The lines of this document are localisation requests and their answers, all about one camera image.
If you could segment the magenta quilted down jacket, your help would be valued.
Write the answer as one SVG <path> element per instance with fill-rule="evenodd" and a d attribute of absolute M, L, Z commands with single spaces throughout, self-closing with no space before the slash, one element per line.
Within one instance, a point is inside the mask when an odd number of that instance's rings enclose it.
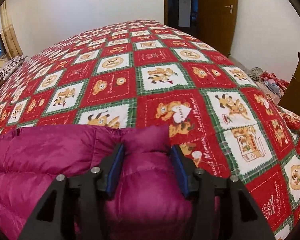
<path fill-rule="evenodd" d="M 188 239 L 193 205 L 177 183 L 167 126 L 105 128 L 51 125 L 17 128 L 0 135 L 0 230 L 17 239 L 38 201 L 59 175 L 68 186 L 65 212 L 80 236 L 83 177 L 124 149 L 114 194 L 100 192 L 103 230 L 109 239 Z"/>

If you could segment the clothes pile on floor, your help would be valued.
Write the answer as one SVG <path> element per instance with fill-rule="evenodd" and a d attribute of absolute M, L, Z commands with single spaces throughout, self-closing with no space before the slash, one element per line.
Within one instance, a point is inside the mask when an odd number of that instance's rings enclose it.
<path fill-rule="evenodd" d="M 268 100 L 275 105 L 279 104 L 289 85 L 288 81 L 279 79 L 274 73 L 263 71 L 259 67 L 249 70 L 248 76 L 263 91 Z"/>

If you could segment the red patchwork bear bedspread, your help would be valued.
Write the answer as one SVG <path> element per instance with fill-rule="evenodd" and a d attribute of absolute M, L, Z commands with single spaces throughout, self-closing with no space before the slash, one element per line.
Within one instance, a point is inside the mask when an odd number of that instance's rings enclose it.
<path fill-rule="evenodd" d="M 300 116 L 275 105 L 213 47 L 156 21 L 67 38 L 0 87 L 0 230 L 18 239 L 60 174 L 126 143 L 104 205 L 110 239 L 184 239 L 192 204 L 167 155 L 178 144 L 213 176 L 237 176 L 274 239 L 300 224 Z"/>

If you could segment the striped grey pillow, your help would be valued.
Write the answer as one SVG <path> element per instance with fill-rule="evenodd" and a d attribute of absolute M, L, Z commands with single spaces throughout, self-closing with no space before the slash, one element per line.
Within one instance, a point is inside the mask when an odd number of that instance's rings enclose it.
<path fill-rule="evenodd" d="M 0 69 L 0 87 L 5 81 L 20 67 L 25 59 L 26 55 L 19 55 L 6 62 Z"/>

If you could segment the beige right curtain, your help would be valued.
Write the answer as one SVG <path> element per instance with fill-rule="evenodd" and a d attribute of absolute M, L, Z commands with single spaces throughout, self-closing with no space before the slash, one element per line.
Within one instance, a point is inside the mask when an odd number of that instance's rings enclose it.
<path fill-rule="evenodd" d="M 0 6 L 0 34 L 9 59 L 23 54 L 7 9 L 6 1 Z"/>

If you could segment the brown wooden door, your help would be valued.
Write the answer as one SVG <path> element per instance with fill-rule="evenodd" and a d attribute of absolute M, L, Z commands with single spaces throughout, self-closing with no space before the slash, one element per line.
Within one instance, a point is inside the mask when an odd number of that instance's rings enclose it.
<path fill-rule="evenodd" d="M 229 56 L 237 10 L 238 0 L 198 0 L 198 39 Z"/>

